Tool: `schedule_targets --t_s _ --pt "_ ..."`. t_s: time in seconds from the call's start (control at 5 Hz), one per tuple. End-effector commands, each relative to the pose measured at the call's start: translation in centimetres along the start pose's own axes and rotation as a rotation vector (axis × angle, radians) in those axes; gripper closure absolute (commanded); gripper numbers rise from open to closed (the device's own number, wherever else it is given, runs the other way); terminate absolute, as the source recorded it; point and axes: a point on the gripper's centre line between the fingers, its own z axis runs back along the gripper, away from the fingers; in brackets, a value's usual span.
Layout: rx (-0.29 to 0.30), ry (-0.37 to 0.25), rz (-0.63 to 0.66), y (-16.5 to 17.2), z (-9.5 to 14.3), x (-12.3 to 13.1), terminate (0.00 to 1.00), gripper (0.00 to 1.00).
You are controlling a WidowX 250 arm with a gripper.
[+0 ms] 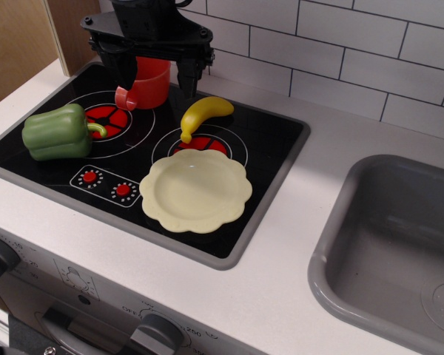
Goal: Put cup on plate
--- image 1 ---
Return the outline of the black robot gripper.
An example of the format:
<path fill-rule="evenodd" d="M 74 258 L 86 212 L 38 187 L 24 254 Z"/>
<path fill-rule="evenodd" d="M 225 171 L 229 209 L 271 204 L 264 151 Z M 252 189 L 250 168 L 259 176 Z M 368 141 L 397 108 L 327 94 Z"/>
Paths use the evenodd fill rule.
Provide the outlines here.
<path fill-rule="evenodd" d="M 113 10 L 85 16 L 83 29 L 104 66 L 125 90 L 138 73 L 137 57 L 174 61 L 178 85 L 185 98 L 194 98 L 203 69 L 215 54 L 212 31 L 185 18 L 182 1 L 113 1 Z"/>

